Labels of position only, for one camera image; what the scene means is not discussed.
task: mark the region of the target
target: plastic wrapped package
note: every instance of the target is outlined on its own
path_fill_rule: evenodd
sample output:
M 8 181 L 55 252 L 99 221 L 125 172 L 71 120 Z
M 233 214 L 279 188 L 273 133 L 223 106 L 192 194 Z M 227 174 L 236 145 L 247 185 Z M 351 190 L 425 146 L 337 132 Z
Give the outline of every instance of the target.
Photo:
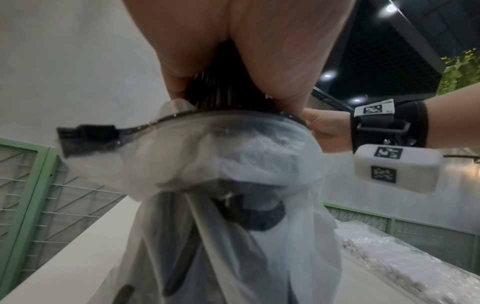
M 167 103 L 156 122 L 101 144 L 60 131 L 71 169 L 141 200 L 90 304 L 333 303 L 340 246 L 309 130 L 288 116 L 191 109 Z
M 445 263 L 364 223 L 339 223 L 336 230 L 349 260 L 417 303 L 480 302 L 480 277 Z

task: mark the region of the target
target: wire grid panel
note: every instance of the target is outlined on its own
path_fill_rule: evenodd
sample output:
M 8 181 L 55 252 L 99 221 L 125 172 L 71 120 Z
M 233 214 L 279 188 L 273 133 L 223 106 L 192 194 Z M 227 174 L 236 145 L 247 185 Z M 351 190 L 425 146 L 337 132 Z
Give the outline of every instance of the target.
M 392 235 L 447 263 L 473 270 L 473 234 L 397 220 Z
M 386 232 L 389 225 L 389 219 L 386 217 L 364 214 L 355 211 L 343 210 L 334 207 L 325 206 L 331 215 L 340 222 L 350 222 L 353 220 L 365 223 L 375 229 Z
M 30 242 L 19 284 L 125 197 L 72 174 L 60 163 Z
M 0 251 L 7 238 L 37 153 L 0 145 Z

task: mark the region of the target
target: forearm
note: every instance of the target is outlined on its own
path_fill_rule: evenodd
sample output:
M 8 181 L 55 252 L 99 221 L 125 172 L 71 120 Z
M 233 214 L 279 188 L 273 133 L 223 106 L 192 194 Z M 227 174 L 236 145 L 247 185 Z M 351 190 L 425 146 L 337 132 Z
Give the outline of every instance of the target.
M 480 147 L 480 83 L 430 98 L 428 148 Z

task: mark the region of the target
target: wrist strap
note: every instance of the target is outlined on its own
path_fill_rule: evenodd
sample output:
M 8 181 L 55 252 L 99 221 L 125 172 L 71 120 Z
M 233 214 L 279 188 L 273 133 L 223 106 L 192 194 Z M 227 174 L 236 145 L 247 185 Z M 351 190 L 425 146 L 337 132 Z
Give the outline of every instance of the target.
M 393 105 L 388 100 L 355 109 L 350 117 L 354 153 L 364 144 L 425 147 L 429 125 L 425 103 Z

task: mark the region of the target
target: green fence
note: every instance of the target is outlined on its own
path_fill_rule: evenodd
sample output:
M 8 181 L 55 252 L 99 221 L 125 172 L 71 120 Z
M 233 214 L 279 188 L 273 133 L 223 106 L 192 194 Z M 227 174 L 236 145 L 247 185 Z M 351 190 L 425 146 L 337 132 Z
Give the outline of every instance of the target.
M 57 149 L 0 139 L 0 299 L 124 197 L 72 174 Z M 477 235 L 325 206 L 340 221 L 359 220 L 480 273 Z

